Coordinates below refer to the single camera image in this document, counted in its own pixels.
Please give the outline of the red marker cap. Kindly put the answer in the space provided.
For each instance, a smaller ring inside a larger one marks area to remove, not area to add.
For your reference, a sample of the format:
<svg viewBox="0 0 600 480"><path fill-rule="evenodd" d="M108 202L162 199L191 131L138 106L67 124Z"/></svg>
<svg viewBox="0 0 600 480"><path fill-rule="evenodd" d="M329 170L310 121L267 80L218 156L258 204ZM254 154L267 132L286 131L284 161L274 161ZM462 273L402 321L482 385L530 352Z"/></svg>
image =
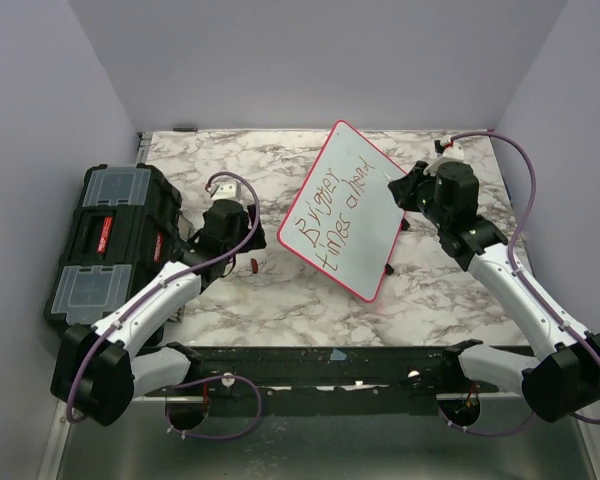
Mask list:
<svg viewBox="0 0 600 480"><path fill-rule="evenodd" d="M250 259L251 271L253 274L257 274L259 272L259 264L255 258Z"/></svg>

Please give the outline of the pink framed whiteboard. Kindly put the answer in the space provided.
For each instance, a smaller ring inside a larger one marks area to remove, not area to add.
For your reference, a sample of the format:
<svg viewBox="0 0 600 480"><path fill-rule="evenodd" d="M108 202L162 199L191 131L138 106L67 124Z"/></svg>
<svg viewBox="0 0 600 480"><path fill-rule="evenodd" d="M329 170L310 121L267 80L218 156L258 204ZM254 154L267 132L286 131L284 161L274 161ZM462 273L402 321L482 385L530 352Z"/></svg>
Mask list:
<svg viewBox="0 0 600 480"><path fill-rule="evenodd" d="M382 172L406 175L348 122L336 122L277 233L283 247L366 302L378 295L405 216Z"/></svg>

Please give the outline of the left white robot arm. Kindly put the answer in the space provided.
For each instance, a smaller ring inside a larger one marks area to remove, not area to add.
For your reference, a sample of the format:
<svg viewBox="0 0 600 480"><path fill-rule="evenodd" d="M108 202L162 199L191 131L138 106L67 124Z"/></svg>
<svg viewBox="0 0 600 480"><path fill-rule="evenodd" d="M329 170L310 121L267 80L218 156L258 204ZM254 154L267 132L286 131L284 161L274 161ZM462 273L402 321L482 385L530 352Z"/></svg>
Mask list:
<svg viewBox="0 0 600 480"><path fill-rule="evenodd" d="M62 336L51 391L66 404L71 423L114 423L132 399L161 388L181 395L201 385L198 355L177 342L144 352L145 344L187 302L222 278L237 255L265 247L258 204L213 202L189 242L168 249L155 241L160 270L128 301L90 325Z"/></svg>

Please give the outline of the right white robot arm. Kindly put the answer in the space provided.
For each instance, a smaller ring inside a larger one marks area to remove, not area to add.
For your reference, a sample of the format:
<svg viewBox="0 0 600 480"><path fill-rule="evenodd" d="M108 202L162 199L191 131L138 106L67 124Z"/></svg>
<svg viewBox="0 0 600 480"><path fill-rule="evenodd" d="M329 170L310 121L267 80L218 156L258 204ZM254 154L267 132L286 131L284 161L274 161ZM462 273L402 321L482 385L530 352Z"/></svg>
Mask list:
<svg viewBox="0 0 600 480"><path fill-rule="evenodd" d="M526 338L530 356L477 340L447 349L440 379L460 392L486 382L524 398L532 412L555 422L600 400L600 333L594 334L553 300L511 251L503 232L478 214L479 181L472 168L450 161L434 174L419 161L389 183L396 205L422 214L460 268L501 304Z"/></svg>

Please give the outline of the black plastic toolbox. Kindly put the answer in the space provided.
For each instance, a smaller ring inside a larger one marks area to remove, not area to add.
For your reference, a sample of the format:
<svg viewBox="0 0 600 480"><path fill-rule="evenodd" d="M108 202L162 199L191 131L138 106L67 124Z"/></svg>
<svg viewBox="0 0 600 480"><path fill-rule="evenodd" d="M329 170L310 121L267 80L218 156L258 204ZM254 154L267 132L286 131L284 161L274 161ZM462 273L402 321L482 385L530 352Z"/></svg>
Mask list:
<svg viewBox="0 0 600 480"><path fill-rule="evenodd" d="M160 272L181 240L182 196L157 168L90 168L44 319L58 334L113 313Z"/></svg>

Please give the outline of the black mounting rail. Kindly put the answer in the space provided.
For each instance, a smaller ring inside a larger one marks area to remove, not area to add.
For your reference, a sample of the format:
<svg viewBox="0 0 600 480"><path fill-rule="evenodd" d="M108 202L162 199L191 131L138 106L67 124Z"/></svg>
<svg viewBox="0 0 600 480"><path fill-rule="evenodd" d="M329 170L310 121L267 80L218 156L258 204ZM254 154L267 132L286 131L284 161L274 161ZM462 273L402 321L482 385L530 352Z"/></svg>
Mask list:
<svg viewBox="0 0 600 480"><path fill-rule="evenodd" d="M445 347L197 347L195 379L208 387L161 387L150 399L217 417L434 415L437 401L483 397L497 387L470 381Z"/></svg>

